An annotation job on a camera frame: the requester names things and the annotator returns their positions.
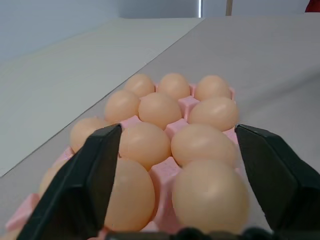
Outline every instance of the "egg tray divider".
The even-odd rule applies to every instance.
[[[180,98],[178,104],[181,109],[183,118],[170,123],[166,126],[164,132],[167,136],[172,137],[184,126],[188,125],[188,116],[191,110],[200,102],[194,98],[196,84],[190,84],[190,96]],[[231,96],[234,100],[235,91],[230,87]],[[121,122],[123,128],[134,126],[137,123],[142,122],[138,116],[130,117],[127,120]],[[238,144],[237,136],[234,128],[223,132],[229,139],[231,139],[236,145]],[[70,146],[63,152],[63,154],[54,162],[53,165],[69,160],[74,156],[74,152]],[[183,226],[176,218],[173,205],[172,205],[172,187],[175,176],[181,171],[181,168],[177,165],[172,156],[168,157],[165,161],[154,165],[149,175],[152,179],[155,189],[155,208],[151,217],[151,221],[141,230],[141,232],[167,232],[169,234],[175,234]],[[33,210],[36,208],[40,196],[37,193],[31,193],[26,197],[22,204],[17,208],[12,217],[8,220],[5,228],[8,232],[14,231],[24,226],[31,216]],[[101,230],[101,234],[105,234],[106,229]]]

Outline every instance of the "egg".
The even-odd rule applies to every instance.
[[[213,159],[236,166],[235,144],[221,131],[207,124],[190,124],[179,130],[171,140],[175,161],[185,167],[191,161]]]
[[[17,229],[0,236],[0,240],[16,240],[22,229]]]
[[[163,130],[168,124],[182,118],[178,102],[159,92],[143,97],[138,112],[141,121],[154,124]]]
[[[209,124],[224,132],[239,120],[236,103],[227,97],[213,97],[198,103],[188,116],[189,124]]]
[[[66,159],[66,160],[57,162],[54,166],[49,168],[48,171],[45,173],[45,175],[43,176],[43,178],[41,180],[39,190],[38,190],[38,194],[39,194],[40,198],[46,192],[47,188],[49,187],[50,183],[54,179],[57,172],[63,167],[63,165],[66,164],[67,161],[68,160]]]
[[[217,75],[208,75],[201,79],[194,91],[194,98],[204,101],[212,97],[231,99],[232,93],[227,82]]]
[[[110,124],[120,123],[138,115],[140,98],[133,92],[120,90],[112,94],[104,108],[104,119]]]
[[[167,94],[175,100],[190,96],[190,86],[180,73],[165,75],[157,87],[158,93]]]
[[[123,89],[131,91],[141,98],[154,93],[155,84],[146,74],[135,74],[126,81]]]
[[[139,231],[155,207],[150,175],[138,162],[119,158],[104,225],[112,231]]]
[[[91,134],[96,130],[105,128],[109,125],[111,124],[97,117],[83,118],[79,120],[71,129],[70,147],[75,153],[78,152]]]
[[[119,154],[137,161],[147,171],[171,155],[170,139],[159,127],[140,122],[126,128],[120,138]]]
[[[172,205],[187,226],[239,234],[248,221],[249,195],[240,176],[216,160],[188,164],[175,179]]]

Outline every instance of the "pink egg tray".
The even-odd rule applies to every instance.
[[[189,113],[197,105],[197,103],[200,102],[193,97],[195,88],[196,85],[190,84],[191,95],[178,100],[183,118],[166,126],[164,132],[170,139],[172,139],[172,137],[181,128],[188,125],[187,120]],[[234,99],[235,92],[232,88],[230,88],[230,91],[232,93],[232,99]],[[139,117],[135,115],[127,120],[122,121],[121,125],[123,128],[128,128],[140,122],[141,120],[139,119]],[[237,136],[234,129],[224,131],[223,133],[236,145],[238,144]],[[64,151],[64,153],[54,162],[53,165],[61,161],[69,160],[73,155],[73,150],[71,149],[71,147],[68,147]],[[183,227],[176,218],[171,200],[173,182],[175,176],[180,171],[181,168],[177,165],[172,156],[167,158],[165,161],[154,165],[150,169],[149,175],[153,181],[156,202],[151,221],[141,230],[142,232],[166,232],[169,234],[174,234]],[[39,201],[40,197],[37,193],[30,194],[6,223],[6,230],[8,232],[11,232],[13,230],[22,228]],[[106,229],[101,230],[99,238],[103,237],[106,232]]]

